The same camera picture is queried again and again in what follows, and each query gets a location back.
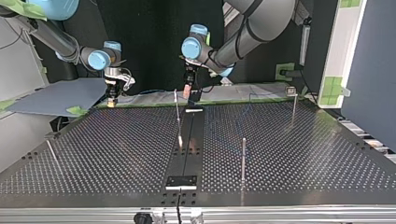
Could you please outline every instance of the white cable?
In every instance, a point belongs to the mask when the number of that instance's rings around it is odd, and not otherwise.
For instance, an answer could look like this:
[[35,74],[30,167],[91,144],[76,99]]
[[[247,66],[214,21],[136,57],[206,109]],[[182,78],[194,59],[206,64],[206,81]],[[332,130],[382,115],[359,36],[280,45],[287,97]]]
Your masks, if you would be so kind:
[[98,6],[98,4],[95,3],[95,2],[93,2],[93,0],[90,0],[90,2],[91,2],[92,4],[94,4],[95,6]]

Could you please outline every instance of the black curtain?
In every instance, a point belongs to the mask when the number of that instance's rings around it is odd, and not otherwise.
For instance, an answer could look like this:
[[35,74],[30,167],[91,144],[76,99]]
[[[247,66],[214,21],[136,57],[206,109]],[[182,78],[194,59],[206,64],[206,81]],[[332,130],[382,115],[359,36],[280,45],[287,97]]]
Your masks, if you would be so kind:
[[[122,57],[136,79],[128,92],[181,90],[184,62],[181,44],[193,23],[201,23],[211,33],[211,45],[219,48],[224,40],[222,0],[98,0],[110,40],[122,43]],[[199,73],[202,86],[219,79]]]

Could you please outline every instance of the gray panel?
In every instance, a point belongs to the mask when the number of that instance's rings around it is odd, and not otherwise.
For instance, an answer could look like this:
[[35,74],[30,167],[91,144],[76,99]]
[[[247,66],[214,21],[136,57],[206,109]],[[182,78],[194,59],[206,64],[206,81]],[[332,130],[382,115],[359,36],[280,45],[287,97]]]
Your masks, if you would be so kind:
[[[362,141],[324,111],[299,104],[292,119],[292,106],[206,107],[197,206],[395,202],[395,165],[358,146]],[[247,180],[241,190],[244,137]]]
[[80,106],[88,110],[105,95],[105,92],[106,83],[102,78],[60,81],[20,99],[7,110],[27,114],[78,117],[67,112],[67,108]]
[[350,70],[342,113],[364,131],[396,149],[396,1],[369,0]]
[[59,162],[44,147],[0,175],[0,207],[160,205],[176,139],[172,107],[96,110],[53,143]]

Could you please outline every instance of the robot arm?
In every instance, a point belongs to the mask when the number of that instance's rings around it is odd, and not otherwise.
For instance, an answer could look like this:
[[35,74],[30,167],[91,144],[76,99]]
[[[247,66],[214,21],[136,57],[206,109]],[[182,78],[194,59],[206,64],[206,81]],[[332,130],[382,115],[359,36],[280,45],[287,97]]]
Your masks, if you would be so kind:
[[[134,84],[131,72],[120,67],[121,45],[107,41],[102,49],[81,47],[77,40],[63,32],[50,21],[34,20],[15,14],[0,7],[0,16],[12,18],[23,29],[30,31],[38,40],[53,49],[58,58],[68,63],[82,63],[89,70],[105,71],[108,106],[113,107],[122,91],[128,91]],[[122,90],[120,82],[125,82]]]
[[261,43],[277,38],[288,25],[295,6],[295,0],[226,2],[245,16],[243,27],[219,50],[215,50],[205,42],[207,28],[194,24],[181,48],[188,66],[205,66],[222,77],[230,75],[233,65]]

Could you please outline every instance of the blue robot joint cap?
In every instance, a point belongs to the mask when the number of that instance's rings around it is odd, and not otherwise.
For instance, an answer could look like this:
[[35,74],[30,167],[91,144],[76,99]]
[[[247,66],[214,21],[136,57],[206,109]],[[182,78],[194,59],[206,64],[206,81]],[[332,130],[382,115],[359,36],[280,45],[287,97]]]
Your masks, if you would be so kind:
[[181,46],[181,52],[188,59],[197,59],[201,54],[201,43],[195,37],[187,37]]
[[193,24],[190,28],[191,33],[196,33],[198,35],[207,36],[208,30],[207,27],[201,24]]

